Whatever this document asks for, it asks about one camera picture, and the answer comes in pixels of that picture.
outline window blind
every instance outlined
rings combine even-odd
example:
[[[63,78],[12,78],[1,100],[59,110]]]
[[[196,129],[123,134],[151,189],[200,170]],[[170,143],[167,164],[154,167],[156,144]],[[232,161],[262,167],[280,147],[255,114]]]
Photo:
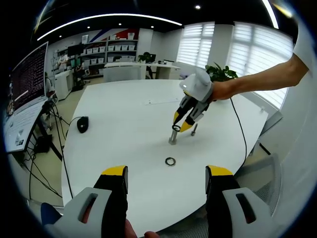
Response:
[[[254,74],[288,61],[292,52],[293,40],[283,33],[262,26],[236,22],[228,65],[238,76]],[[287,88],[255,93],[280,109]]]
[[[185,26],[178,48],[177,62],[205,68],[213,31],[213,22]]]

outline white desk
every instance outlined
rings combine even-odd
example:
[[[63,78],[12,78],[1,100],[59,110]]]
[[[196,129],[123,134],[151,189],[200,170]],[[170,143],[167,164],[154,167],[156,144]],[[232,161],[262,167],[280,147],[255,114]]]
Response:
[[[59,100],[65,99],[70,94],[73,87],[73,73],[71,70],[55,75],[54,83],[56,96]]]
[[[196,135],[192,137],[191,130],[179,133],[177,144],[170,145],[173,116],[183,96],[179,80],[88,86],[73,118],[89,116],[89,128],[80,134],[72,123],[64,149],[73,194],[93,187],[105,169],[127,165],[127,218],[138,236],[171,226],[201,207],[206,202],[206,165],[236,173],[244,162],[245,146],[229,100],[211,103]],[[249,154],[267,113],[240,95],[232,100]],[[176,159],[174,167],[165,164],[167,157]],[[61,183],[65,205],[71,197],[64,167]]]
[[[145,79],[146,66],[157,67],[156,79],[179,79],[180,67],[159,63],[138,63],[138,62],[112,62],[105,64],[105,69],[110,67],[141,66],[141,79]]]

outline computer mouse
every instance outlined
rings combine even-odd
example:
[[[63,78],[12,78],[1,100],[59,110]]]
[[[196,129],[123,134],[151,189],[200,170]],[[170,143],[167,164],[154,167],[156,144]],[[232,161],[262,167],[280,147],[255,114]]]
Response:
[[[77,121],[77,128],[80,133],[84,133],[88,129],[88,117],[81,117]]]

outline potted plant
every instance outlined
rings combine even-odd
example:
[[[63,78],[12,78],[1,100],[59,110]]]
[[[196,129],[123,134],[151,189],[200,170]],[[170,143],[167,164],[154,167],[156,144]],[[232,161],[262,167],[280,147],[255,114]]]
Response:
[[[214,64],[216,67],[210,65],[205,66],[206,72],[209,74],[212,82],[225,82],[238,77],[235,71],[229,69],[229,66],[226,65],[224,69],[221,69],[217,63],[214,62]]]
[[[149,52],[144,52],[143,55],[138,56],[139,62],[149,62],[151,60],[151,55]]]

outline metal ring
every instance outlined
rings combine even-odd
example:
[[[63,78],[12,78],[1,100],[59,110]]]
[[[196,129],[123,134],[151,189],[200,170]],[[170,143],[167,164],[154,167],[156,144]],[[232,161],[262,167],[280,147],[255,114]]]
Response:
[[[166,163],[168,166],[174,166],[174,165],[176,164],[176,160],[175,160],[174,158],[172,158],[172,157],[168,157],[168,158],[165,159],[165,163]]]
[[[180,131],[180,126],[178,125],[172,125],[172,129],[179,132]]]

